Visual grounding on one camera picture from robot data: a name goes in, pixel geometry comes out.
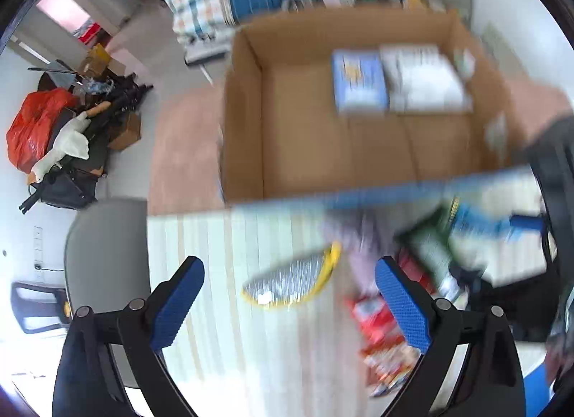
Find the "lilac towel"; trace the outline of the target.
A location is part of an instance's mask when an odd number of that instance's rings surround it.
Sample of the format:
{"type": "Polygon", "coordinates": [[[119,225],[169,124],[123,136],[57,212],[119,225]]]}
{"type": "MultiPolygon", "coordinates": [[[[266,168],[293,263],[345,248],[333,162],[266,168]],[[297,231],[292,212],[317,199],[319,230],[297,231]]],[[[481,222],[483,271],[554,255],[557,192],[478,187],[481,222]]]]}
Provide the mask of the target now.
{"type": "Polygon", "coordinates": [[[397,251],[394,229],[377,209],[333,210],[326,214],[325,234],[342,246],[357,290],[362,296],[380,293],[375,281],[377,262],[397,251]]]}

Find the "small brown cardboard box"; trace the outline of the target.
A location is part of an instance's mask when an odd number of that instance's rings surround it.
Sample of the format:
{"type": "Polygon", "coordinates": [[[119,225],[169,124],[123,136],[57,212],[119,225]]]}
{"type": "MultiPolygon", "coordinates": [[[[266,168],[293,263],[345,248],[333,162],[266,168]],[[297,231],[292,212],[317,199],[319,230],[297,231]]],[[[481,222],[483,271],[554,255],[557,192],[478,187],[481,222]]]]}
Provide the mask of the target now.
{"type": "Polygon", "coordinates": [[[129,112],[123,121],[110,132],[108,148],[121,152],[141,139],[141,118],[134,112],[129,112]]]}

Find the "red plastic bag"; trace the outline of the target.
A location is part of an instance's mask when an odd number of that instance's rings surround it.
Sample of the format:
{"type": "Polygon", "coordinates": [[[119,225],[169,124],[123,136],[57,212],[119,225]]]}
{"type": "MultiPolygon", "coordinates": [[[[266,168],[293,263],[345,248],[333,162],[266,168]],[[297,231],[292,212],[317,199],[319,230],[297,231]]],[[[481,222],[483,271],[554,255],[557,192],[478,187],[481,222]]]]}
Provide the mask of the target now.
{"type": "Polygon", "coordinates": [[[19,171],[29,174],[45,155],[52,127],[60,112],[74,109],[78,98],[63,88],[30,92],[6,133],[8,158],[19,171]]]}

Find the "striped mat with cat print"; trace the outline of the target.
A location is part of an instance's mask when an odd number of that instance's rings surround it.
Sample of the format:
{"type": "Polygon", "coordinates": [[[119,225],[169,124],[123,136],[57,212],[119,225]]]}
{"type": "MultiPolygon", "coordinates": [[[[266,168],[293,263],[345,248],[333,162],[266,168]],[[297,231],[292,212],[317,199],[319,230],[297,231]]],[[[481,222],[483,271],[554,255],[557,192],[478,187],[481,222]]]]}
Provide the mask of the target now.
{"type": "Polygon", "coordinates": [[[216,180],[222,92],[187,78],[157,92],[148,217],[153,284],[188,256],[205,279],[173,344],[169,373],[200,416],[379,416],[363,340],[346,300],[355,283],[341,261],[311,300],[260,308],[245,282],[328,246],[329,213],[310,200],[226,209],[216,180]]]}

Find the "white cloth with lettering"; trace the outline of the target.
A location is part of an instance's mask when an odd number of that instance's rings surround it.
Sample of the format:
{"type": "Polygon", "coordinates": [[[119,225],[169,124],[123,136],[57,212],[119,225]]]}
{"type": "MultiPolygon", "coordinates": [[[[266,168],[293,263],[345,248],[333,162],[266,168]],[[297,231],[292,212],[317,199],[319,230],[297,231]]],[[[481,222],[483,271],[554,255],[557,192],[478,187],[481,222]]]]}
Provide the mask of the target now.
{"type": "Polygon", "coordinates": [[[382,45],[380,60],[392,111],[434,114],[472,110],[472,97],[437,46],[382,45]]]}

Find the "cardboard box with blue print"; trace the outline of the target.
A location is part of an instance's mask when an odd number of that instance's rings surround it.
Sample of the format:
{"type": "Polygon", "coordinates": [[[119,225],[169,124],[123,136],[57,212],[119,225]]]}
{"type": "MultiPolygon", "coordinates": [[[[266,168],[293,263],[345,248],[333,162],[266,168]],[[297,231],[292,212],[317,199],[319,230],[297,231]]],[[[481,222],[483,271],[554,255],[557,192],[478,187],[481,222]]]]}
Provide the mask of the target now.
{"type": "Polygon", "coordinates": [[[510,168],[525,108],[455,15],[380,5],[254,19],[224,89],[224,202],[441,184],[510,168]]]}

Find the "yellow silver mesh scrubber pack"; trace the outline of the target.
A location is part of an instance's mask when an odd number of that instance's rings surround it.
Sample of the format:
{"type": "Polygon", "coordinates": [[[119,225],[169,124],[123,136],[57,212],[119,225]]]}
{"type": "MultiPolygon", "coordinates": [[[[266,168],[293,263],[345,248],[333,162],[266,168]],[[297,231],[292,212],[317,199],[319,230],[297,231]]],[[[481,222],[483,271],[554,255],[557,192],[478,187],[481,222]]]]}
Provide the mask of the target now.
{"type": "Polygon", "coordinates": [[[306,302],[328,283],[341,254],[342,246],[334,242],[320,253],[260,273],[243,285],[241,293],[246,301],[262,308],[306,302]]]}

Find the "black tripod pile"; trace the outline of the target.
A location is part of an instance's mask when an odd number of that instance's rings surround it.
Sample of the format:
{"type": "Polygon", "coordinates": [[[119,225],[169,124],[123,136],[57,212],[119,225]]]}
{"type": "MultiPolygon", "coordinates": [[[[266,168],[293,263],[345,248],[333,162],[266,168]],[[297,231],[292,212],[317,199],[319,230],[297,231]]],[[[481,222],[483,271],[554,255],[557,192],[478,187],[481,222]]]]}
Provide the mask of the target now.
{"type": "Polygon", "coordinates": [[[112,132],[153,88],[137,84],[133,74],[113,75],[88,105],[63,88],[26,96],[6,134],[9,159],[26,175],[29,190],[19,211],[26,214],[38,203],[81,210],[96,202],[112,132]]]}

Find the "green snack packet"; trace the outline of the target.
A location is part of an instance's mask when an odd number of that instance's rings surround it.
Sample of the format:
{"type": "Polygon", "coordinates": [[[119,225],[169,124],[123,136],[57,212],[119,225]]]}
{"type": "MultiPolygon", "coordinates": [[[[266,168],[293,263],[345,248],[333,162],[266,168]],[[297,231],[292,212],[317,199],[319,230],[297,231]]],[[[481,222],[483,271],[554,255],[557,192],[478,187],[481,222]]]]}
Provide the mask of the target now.
{"type": "Polygon", "coordinates": [[[457,263],[450,235],[450,216],[447,208],[440,205],[414,225],[402,229],[395,240],[411,253],[438,288],[451,276],[451,265],[457,263]]]}

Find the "light blue tissue pack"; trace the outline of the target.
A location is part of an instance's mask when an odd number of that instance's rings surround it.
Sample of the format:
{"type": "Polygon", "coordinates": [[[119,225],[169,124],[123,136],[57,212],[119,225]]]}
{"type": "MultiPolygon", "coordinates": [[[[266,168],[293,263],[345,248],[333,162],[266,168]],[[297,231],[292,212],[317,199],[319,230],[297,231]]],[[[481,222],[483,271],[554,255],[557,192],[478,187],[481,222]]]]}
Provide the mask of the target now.
{"type": "Polygon", "coordinates": [[[378,51],[335,50],[331,67],[335,105],[340,114],[388,110],[389,97],[378,51]]]}

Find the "white goose plush toy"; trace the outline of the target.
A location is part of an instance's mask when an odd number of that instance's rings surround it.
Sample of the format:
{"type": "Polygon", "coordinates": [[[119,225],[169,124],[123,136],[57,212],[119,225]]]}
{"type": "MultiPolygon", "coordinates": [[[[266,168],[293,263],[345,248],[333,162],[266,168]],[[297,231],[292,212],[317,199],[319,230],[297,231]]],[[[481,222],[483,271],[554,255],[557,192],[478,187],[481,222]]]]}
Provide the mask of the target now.
{"type": "Polygon", "coordinates": [[[84,132],[88,129],[93,118],[106,111],[110,106],[110,101],[103,101],[66,122],[57,133],[49,152],[33,165],[28,174],[27,182],[29,184],[41,183],[56,164],[60,164],[63,159],[69,156],[72,159],[88,160],[89,139],[86,138],[84,132]]]}

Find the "long blue snack wrapper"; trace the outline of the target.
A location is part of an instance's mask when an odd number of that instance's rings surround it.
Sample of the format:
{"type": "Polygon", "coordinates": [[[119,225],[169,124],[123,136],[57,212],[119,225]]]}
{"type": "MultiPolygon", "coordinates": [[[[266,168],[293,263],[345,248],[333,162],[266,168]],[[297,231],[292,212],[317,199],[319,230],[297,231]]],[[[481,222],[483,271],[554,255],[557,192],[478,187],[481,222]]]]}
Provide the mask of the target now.
{"type": "Polygon", "coordinates": [[[488,217],[473,206],[454,200],[450,209],[451,231],[490,239],[509,239],[513,228],[509,219],[488,217]]]}

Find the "folding cot frame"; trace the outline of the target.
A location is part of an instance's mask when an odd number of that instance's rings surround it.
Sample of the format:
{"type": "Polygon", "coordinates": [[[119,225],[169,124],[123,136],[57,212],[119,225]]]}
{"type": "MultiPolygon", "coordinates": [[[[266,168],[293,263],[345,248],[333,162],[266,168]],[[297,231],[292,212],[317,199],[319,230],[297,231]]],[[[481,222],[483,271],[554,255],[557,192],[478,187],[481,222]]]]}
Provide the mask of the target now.
{"type": "Polygon", "coordinates": [[[207,65],[214,61],[225,59],[231,52],[232,42],[235,35],[223,39],[208,39],[194,41],[185,49],[184,63],[188,68],[198,68],[205,80],[214,85],[212,76],[207,70],[207,65]]]}

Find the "red snack packet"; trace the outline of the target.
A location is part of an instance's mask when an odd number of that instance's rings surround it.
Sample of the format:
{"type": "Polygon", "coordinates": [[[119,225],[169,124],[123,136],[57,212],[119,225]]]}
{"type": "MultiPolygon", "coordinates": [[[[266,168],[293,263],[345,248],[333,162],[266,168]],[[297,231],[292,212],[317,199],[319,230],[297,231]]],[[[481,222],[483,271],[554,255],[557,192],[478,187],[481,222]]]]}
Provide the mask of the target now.
{"type": "MultiPolygon", "coordinates": [[[[398,265],[410,280],[420,284],[429,294],[435,292],[430,277],[409,254],[402,253],[398,265]]],[[[402,339],[400,329],[381,294],[346,299],[345,304],[368,346],[393,341],[396,338],[402,339]]]]}

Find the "orange snack packet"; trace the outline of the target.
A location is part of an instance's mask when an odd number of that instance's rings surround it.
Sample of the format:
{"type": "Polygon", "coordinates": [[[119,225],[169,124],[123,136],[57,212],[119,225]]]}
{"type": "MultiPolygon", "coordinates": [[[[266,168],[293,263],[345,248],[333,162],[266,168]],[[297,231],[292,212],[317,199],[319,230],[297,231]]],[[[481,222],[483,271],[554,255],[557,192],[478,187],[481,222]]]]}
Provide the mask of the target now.
{"type": "Polygon", "coordinates": [[[389,395],[410,377],[421,352],[404,339],[380,342],[361,351],[367,367],[367,389],[372,399],[389,395]]]}

